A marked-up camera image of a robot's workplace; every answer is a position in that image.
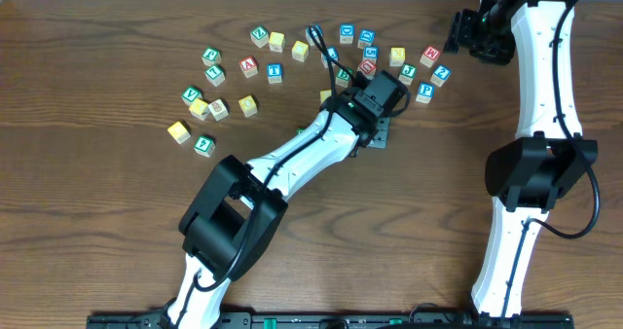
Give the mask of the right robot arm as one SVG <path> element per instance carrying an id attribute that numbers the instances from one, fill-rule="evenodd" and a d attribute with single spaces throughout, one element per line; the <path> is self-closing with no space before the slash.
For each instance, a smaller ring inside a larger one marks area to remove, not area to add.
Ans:
<path id="1" fill-rule="evenodd" d="M 539 232 L 578 239 L 597 224 L 601 197 L 592 165 L 598 144 L 584 137 L 573 97 L 570 36 L 579 0 L 479 1 L 478 10 L 456 13 L 444 49 L 466 47 L 497 65 L 519 62 L 518 126 L 514 140 L 487 158 L 493 221 L 471 290 L 480 325 L 511 328 L 523 320 L 523 284 Z M 546 219 L 582 176 L 591 184 L 591 217 L 582 230 L 565 233 Z"/>

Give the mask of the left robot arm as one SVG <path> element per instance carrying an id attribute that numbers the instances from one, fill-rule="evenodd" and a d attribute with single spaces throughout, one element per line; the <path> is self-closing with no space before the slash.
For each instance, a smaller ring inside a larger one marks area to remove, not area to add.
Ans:
<path id="1" fill-rule="evenodd" d="M 382 71 L 357 73 L 350 88 L 323 101 L 315 119 L 279 148 L 246 163 L 230 155 L 210 172 L 182 216 L 186 269 L 165 308 L 169 328 L 210 328 L 229 285 L 259 260 L 289 200 L 330 165 L 367 146 L 381 120 L 399 115 L 408 88 Z"/>

